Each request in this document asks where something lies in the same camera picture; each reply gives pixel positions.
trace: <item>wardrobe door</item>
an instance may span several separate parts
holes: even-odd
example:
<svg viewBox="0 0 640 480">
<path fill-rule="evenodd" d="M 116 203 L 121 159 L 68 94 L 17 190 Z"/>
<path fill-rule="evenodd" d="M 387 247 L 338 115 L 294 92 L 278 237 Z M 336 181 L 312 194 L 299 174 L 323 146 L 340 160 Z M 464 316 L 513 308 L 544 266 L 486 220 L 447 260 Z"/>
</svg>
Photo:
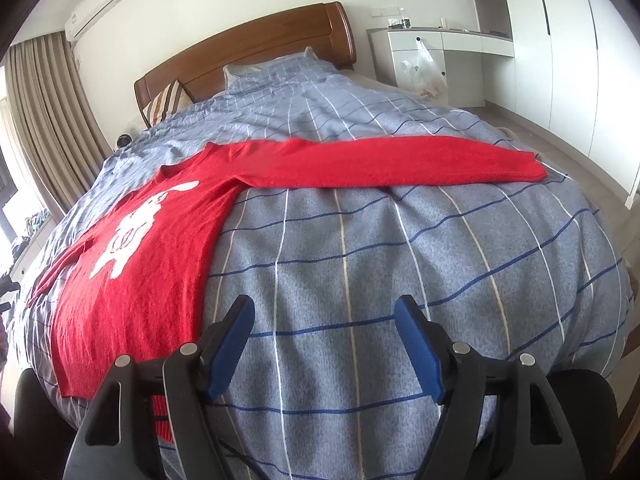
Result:
<svg viewBox="0 0 640 480">
<path fill-rule="evenodd" d="M 507 0 L 507 5 L 515 56 L 515 112 L 548 130 L 552 59 L 544 0 Z"/>
<path fill-rule="evenodd" d="M 598 99 L 598 51 L 589 0 L 545 0 L 553 92 L 549 131 L 589 155 Z"/>
<path fill-rule="evenodd" d="M 590 0 L 598 38 L 598 104 L 589 158 L 627 192 L 640 167 L 640 46 L 609 0 Z"/>
</svg>

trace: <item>bedspread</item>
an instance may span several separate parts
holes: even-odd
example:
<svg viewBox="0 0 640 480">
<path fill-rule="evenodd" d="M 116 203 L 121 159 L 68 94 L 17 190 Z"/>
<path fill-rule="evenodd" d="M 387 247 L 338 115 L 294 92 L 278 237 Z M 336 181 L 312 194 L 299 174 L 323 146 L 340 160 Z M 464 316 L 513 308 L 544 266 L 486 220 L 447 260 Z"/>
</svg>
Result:
<svg viewBox="0 0 640 480">
<path fill-rule="evenodd" d="M 527 149 L 464 110 L 360 88 L 317 59 L 284 60 L 180 111 L 105 161 L 23 290 L 126 192 L 207 141 L 405 135 Z M 548 178 L 535 184 L 243 192 L 212 255 L 203 309 L 207 326 L 238 294 L 256 306 L 238 370 L 216 403 L 222 439 L 274 479 L 415 472 L 438 410 L 421 392 L 393 324 L 401 294 L 486 356 L 527 351 L 545 371 L 609 374 L 632 307 L 628 277 L 602 213 L 542 160 Z M 33 308 L 23 296 L 9 329 L 20 363 L 34 367 L 77 425 L 87 401 L 60 397 L 48 333 L 69 270 Z M 483 425 L 491 412 L 487 400 Z M 173 447 L 163 443 L 162 455 L 168 475 L 179 478 Z M 230 465 L 237 478 L 250 478 L 238 460 Z"/>
</svg>

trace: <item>baseboard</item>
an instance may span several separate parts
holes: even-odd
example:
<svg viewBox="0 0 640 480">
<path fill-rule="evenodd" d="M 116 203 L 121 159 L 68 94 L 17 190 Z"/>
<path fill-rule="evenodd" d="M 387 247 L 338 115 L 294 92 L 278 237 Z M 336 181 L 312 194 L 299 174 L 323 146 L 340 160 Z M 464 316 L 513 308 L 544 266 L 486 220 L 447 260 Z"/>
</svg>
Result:
<svg viewBox="0 0 640 480">
<path fill-rule="evenodd" d="M 519 124 L 520 126 L 526 128 L 527 130 L 531 130 L 537 136 L 542 137 L 554 145 L 558 150 L 570 156 L 573 160 L 575 160 L 578 164 L 588 170 L 594 177 L 596 177 L 601 183 L 603 183 L 607 188 L 611 190 L 611 192 L 618 197 L 622 202 L 625 202 L 625 205 L 629 202 L 633 203 L 633 197 L 629 196 L 629 193 L 620 186 L 606 171 L 604 171 L 600 166 L 598 166 L 595 162 L 593 162 L 589 157 L 583 155 L 581 152 L 576 150 L 570 144 L 564 142 L 564 140 L 552 134 L 550 131 L 545 130 L 544 128 L 538 126 L 536 123 L 532 123 L 528 119 L 525 119 L 523 116 L 520 116 L 506 108 L 502 108 L 500 105 L 492 103 L 491 101 L 485 101 L 485 108 L 492 110 L 503 117 L 507 118 L 514 123 Z"/>
</svg>

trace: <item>white dog pattern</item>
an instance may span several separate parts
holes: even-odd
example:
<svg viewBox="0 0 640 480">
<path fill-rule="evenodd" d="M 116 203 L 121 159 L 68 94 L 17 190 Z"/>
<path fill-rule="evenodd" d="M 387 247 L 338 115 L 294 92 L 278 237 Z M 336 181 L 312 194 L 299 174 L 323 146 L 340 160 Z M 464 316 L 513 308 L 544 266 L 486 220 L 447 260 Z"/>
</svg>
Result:
<svg viewBox="0 0 640 480">
<path fill-rule="evenodd" d="M 149 232 L 154 224 L 154 216 L 162 208 L 162 200 L 166 198 L 170 191 L 188 191 L 199 184 L 199 181 L 185 182 L 178 184 L 171 189 L 157 193 L 149 197 L 138 209 L 126 215 L 118 224 L 116 233 L 107 244 L 104 253 L 101 254 L 95 263 L 94 270 L 89 274 L 89 278 L 94 277 L 111 260 L 114 260 L 111 269 L 111 279 L 117 278 L 122 273 L 122 269 L 129 261 L 129 258 L 140 246 L 142 238 Z"/>
</svg>

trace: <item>silver screw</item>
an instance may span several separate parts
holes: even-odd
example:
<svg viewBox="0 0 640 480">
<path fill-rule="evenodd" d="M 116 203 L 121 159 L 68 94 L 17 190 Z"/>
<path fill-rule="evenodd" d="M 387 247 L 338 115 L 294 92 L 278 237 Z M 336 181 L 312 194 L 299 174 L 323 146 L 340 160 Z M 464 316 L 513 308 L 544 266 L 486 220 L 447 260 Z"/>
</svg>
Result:
<svg viewBox="0 0 640 480">
<path fill-rule="evenodd" d="M 525 366 L 533 366 L 536 364 L 536 359 L 531 354 L 520 354 L 520 362 Z"/>
<path fill-rule="evenodd" d="M 471 352 L 471 346 L 469 346 L 466 343 L 463 343 L 462 341 L 456 341 L 455 343 L 453 343 L 452 348 L 456 354 L 465 355 Z"/>
<path fill-rule="evenodd" d="M 120 357 L 116 359 L 115 365 L 118 368 L 124 368 L 131 362 L 131 357 L 126 354 L 122 354 Z"/>
<path fill-rule="evenodd" d="M 185 343 L 180 347 L 180 353 L 182 355 L 193 355 L 198 351 L 198 345 L 196 343 Z"/>
</svg>

